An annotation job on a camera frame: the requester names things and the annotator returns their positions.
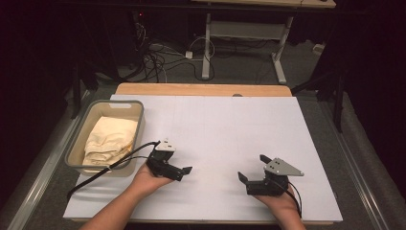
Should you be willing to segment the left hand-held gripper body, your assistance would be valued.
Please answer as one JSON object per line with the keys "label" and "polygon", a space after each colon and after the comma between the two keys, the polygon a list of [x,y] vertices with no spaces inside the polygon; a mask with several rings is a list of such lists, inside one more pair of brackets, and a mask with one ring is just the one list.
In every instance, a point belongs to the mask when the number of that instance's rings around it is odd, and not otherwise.
{"label": "left hand-held gripper body", "polygon": [[172,166],[169,160],[176,148],[168,141],[161,141],[147,158],[147,166],[155,176],[163,176],[171,180],[181,181],[186,174],[184,169]]}

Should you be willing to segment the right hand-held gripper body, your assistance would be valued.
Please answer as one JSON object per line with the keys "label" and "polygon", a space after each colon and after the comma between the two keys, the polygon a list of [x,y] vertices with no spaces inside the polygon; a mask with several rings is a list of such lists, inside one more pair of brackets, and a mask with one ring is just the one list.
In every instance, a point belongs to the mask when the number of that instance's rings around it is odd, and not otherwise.
{"label": "right hand-held gripper body", "polygon": [[246,192],[250,196],[280,196],[288,190],[289,176],[305,174],[280,158],[274,158],[263,167],[264,178],[247,182]]}

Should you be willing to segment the cream garment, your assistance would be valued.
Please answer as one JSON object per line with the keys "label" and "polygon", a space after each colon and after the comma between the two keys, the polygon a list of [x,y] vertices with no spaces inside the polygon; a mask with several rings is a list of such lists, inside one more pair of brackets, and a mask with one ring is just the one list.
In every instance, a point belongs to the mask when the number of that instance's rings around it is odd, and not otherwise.
{"label": "cream garment", "polygon": [[102,116],[91,130],[85,146],[83,166],[109,166],[127,154],[133,144],[136,121]]}

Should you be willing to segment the beige basket with grey rim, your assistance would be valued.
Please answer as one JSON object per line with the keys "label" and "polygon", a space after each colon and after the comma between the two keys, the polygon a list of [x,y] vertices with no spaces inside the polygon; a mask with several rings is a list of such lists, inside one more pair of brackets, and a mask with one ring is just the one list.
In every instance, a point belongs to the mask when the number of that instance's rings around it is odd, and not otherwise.
{"label": "beige basket with grey rim", "polygon": [[94,175],[110,166],[94,167],[82,165],[86,140],[96,122],[102,116],[136,121],[138,126],[134,135],[132,148],[128,153],[141,146],[139,136],[142,134],[145,126],[144,106],[141,102],[109,100],[93,102],[84,113],[83,119],[79,124],[79,129],[76,131],[73,138],[71,147],[65,154],[65,164],[78,171],[80,174],[88,176]]}

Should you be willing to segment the person's left hand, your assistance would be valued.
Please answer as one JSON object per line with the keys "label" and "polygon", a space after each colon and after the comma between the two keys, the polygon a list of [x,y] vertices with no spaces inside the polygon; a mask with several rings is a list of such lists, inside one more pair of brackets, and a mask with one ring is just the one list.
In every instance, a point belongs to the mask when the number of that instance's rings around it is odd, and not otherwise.
{"label": "person's left hand", "polygon": [[143,164],[136,172],[129,188],[137,196],[146,197],[171,182],[172,180],[169,178],[155,176],[151,169]]}

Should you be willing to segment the person's right hand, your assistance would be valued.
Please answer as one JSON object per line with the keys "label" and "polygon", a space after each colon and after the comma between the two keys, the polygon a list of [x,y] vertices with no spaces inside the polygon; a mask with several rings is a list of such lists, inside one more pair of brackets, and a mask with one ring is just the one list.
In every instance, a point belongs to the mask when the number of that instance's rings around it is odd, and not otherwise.
{"label": "person's right hand", "polygon": [[299,212],[295,199],[289,193],[283,193],[280,196],[255,195],[255,198],[262,202],[277,220],[298,218]]}

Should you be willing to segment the black metal stand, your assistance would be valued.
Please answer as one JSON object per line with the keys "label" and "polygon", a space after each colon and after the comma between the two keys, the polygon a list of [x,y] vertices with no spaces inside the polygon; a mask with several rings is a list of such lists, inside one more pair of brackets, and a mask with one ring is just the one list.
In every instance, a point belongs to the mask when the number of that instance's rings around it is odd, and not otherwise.
{"label": "black metal stand", "polygon": [[80,110],[80,77],[79,77],[79,64],[76,63],[73,66],[72,70],[72,78],[73,78],[73,85],[72,85],[72,92],[73,92],[73,112],[71,115],[72,119],[75,119]]}
{"label": "black metal stand", "polygon": [[305,81],[290,89],[292,95],[304,90],[315,90],[316,98],[320,102],[334,100],[332,122],[336,129],[342,131],[342,110],[344,98],[345,75],[343,73],[328,71],[319,77]]}

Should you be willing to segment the desk with white legs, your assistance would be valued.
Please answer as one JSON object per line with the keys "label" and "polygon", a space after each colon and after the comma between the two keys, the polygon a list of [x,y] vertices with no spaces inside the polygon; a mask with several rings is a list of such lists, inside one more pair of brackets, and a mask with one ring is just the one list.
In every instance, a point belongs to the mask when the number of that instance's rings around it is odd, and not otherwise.
{"label": "desk with white legs", "polygon": [[[332,10],[336,7],[334,0],[193,0],[204,3],[208,7],[216,4],[231,4],[241,7],[275,7],[277,10]],[[211,58],[214,54],[212,37],[274,39],[279,42],[279,48],[271,53],[271,61],[274,66],[279,84],[286,84],[283,72],[281,56],[288,38],[294,15],[285,16],[283,22],[249,22],[247,19],[213,19],[212,13],[206,14],[206,29],[204,53],[202,58],[201,77],[207,80],[212,77]]]}

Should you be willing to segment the silver metal rail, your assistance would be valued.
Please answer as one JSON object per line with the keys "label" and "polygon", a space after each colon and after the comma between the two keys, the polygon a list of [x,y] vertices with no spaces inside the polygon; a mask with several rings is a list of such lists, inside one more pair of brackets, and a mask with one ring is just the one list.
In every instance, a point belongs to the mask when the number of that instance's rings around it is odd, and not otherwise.
{"label": "silver metal rail", "polygon": [[346,167],[348,168],[351,180],[354,184],[354,187],[360,197],[364,209],[366,210],[374,230],[390,230],[387,221],[382,216],[382,212],[378,207],[376,198],[372,192],[372,189],[367,184],[365,177],[363,176],[360,168],[355,162],[354,157],[352,156],[352,152],[347,141],[344,138],[344,135],[338,131],[336,125],[333,123],[332,119],[332,112],[329,110],[329,106],[327,103],[320,103],[321,110],[324,116],[327,119],[328,125],[332,128],[332,131],[337,139],[344,162]]}
{"label": "silver metal rail", "polygon": [[44,148],[23,176],[17,191],[11,196],[11,211],[8,213],[9,219],[4,224],[3,230],[23,230],[29,222],[62,161],[70,138],[79,123],[78,118],[72,118],[75,105],[82,100],[87,100],[91,95],[92,93],[88,90],[79,93],[78,99],[75,98],[72,90],[65,95],[67,108]]}

